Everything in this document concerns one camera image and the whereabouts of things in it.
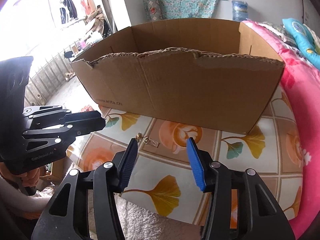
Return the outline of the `left hand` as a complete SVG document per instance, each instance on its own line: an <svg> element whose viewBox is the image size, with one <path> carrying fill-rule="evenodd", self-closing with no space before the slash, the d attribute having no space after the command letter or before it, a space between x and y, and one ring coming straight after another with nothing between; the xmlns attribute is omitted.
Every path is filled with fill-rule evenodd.
<svg viewBox="0 0 320 240"><path fill-rule="evenodd" d="M1 163L1 176L10 181L20 180L23 187L34 187L39 182L40 169L36 168L19 175L14 175L8 170L5 163Z"/></svg>

